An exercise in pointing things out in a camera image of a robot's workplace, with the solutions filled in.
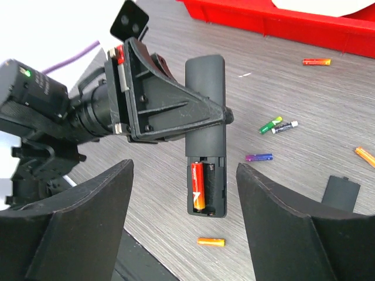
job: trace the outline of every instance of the green battery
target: green battery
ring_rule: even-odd
[[[282,122],[282,117],[278,116],[275,119],[273,119],[270,123],[265,124],[262,128],[259,129],[259,133],[262,135],[266,132],[268,132],[270,129],[272,129],[277,124],[280,124]]]

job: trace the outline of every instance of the red plastic tray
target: red plastic tray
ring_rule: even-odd
[[[334,18],[278,9],[271,0],[177,1],[194,19],[375,58],[375,4]]]

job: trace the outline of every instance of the battery compartment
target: battery compartment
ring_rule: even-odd
[[[198,211],[194,209],[193,183],[191,163],[203,163],[204,180],[204,202],[205,209]],[[224,217],[226,215],[226,179],[224,172],[224,157],[197,157],[190,161],[187,167],[187,211],[189,214]]]

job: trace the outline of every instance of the gray wood-grain table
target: gray wood-grain table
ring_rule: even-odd
[[[151,146],[110,136],[80,147],[88,160],[71,173],[77,182],[122,159],[134,160],[125,228],[160,262],[181,280],[255,280],[235,178],[238,163],[250,153],[273,153],[273,161],[253,166],[317,201],[331,174],[347,176],[361,184],[355,211],[374,213],[375,170],[353,149],[363,146],[375,154],[375,60],[199,22],[173,0],[139,4],[150,15],[149,52],[163,56],[180,83],[187,59],[207,54],[225,58],[227,106],[235,116],[227,127],[224,219],[187,214],[184,140]],[[302,66],[307,57],[331,58],[332,65]],[[100,52],[86,73],[104,59]],[[258,133],[279,115],[297,120],[299,127],[277,135]],[[197,246],[197,237],[225,238],[227,246]]]

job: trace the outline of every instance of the screw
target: screw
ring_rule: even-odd
[[[121,23],[122,23],[123,25],[128,25],[128,24],[129,24],[129,18],[128,18],[127,16],[123,15],[123,16],[121,17]]]
[[[139,98],[140,102],[148,102],[148,99],[145,95],[141,95],[141,97]]]
[[[135,24],[133,24],[133,32],[134,33],[138,33],[139,32],[139,26],[135,23]]]
[[[153,127],[151,126],[151,125],[146,125],[145,126],[145,131],[146,132],[150,132],[150,131],[152,131],[153,130]]]

